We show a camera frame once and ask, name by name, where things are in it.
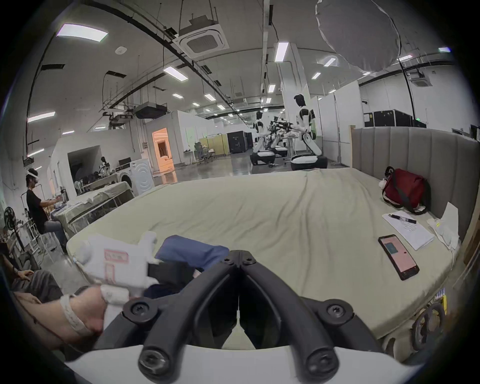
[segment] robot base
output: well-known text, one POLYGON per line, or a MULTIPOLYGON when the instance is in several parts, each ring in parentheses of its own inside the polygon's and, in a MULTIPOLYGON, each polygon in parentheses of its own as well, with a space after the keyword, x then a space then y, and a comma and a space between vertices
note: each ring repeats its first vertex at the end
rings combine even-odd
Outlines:
POLYGON ((291 159, 292 171, 299 169, 327 168, 328 160, 325 156, 297 155, 291 159))
POLYGON ((271 167, 273 163, 275 163, 275 154, 270 151, 252 153, 250 155, 250 161, 253 165, 268 164, 268 166, 271 167))

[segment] gray pants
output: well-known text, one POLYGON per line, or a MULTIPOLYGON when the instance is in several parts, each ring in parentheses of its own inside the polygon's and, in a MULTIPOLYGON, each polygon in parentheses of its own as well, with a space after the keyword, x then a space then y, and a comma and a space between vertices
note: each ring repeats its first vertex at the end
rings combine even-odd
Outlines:
POLYGON ((49 271, 45 269, 34 271, 30 279, 31 281, 15 279, 12 283, 12 291, 30 293, 42 303, 62 297, 61 289, 49 271))
POLYGON ((44 223, 43 233, 54 232, 62 248, 67 246, 67 236, 63 232, 63 227, 59 221, 48 220, 44 223))

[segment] person's leg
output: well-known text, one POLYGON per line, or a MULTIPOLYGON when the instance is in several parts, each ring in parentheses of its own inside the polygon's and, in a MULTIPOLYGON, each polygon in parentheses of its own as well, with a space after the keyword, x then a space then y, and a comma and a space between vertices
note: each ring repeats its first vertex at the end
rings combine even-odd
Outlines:
POLYGON ((45 222, 44 228, 45 229, 43 233, 55 233, 55 236, 57 236, 57 239, 59 240, 62 249, 65 251, 67 246, 67 236, 65 235, 65 232, 63 232, 63 227, 61 226, 61 223, 59 221, 49 220, 45 222))

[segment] air conditioner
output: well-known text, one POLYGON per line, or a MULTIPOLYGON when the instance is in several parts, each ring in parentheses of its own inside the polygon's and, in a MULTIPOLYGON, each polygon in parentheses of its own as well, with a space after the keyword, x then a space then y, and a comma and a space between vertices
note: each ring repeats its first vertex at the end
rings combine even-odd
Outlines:
POLYGON ((190 59, 230 48, 222 27, 215 20, 209 20, 203 15, 191 19, 190 24, 173 39, 190 59))
POLYGON ((408 75, 410 77, 410 81, 412 84, 415 84, 417 87, 431 87, 432 83, 430 83, 430 80, 428 77, 420 72, 418 69, 408 72, 408 75))

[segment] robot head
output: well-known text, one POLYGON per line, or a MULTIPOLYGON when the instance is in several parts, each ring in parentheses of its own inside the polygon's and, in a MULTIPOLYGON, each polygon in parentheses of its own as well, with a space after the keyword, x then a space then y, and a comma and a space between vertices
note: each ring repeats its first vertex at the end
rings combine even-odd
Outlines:
POLYGON ((298 105, 299 107, 304 107, 304 106, 306 106, 306 104, 305 104, 305 98, 303 97, 302 94, 300 94, 300 95, 295 95, 293 98, 295 99, 295 101, 297 102, 297 105, 298 105))

